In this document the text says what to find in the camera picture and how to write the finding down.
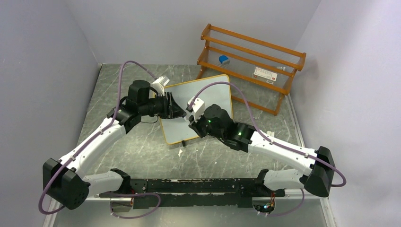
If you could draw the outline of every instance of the gray marble floor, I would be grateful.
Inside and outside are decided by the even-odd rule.
[[[79,142],[83,141],[102,122],[105,115],[115,106],[117,99],[118,69],[120,65],[106,64],[100,70]],[[156,76],[167,75],[171,84],[196,78],[200,66],[197,65],[146,65]],[[208,70],[205,77],[221,74]],[[133,80],[152,78],[136,65],[126,66],[122,78],[122,96],[128,92]],[[236,78],[231,79],[246,97],[253,102],[274,108],[278,94],[260,86]],[[291,111],[284,99],[280,113],[273,116],[252,108],[259,127],[264,131],[275,132],[275,137],[297,144],[296,129]],[[245,105],[233,101],[234,120],[251,123]],[[143,117],[143,121],[152,121]],[[112,145],[102,155],[88,174],[107,172],[119,168],[132,178],[225,178],[256,177],[261,169],[286,169],[288,166],[272,158],[230,150],[214,138],[194,139],[186,147],[180,144],[167,145],[160,123],[138,124],[130,133]]]

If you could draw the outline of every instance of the gray wall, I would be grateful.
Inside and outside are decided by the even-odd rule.
[[[67,0],[101,63],[195,64],[208,23],[295,48],[320,0]]]
[[[400,226],[400,21],[397,0],[323,0],[297,46],[305,143],[329,147],[348,178],[330,195],[340,227]]]
[[[42,165],[76,146],[97,71],[64,1],[0,3],[0,226],[42,226]]]

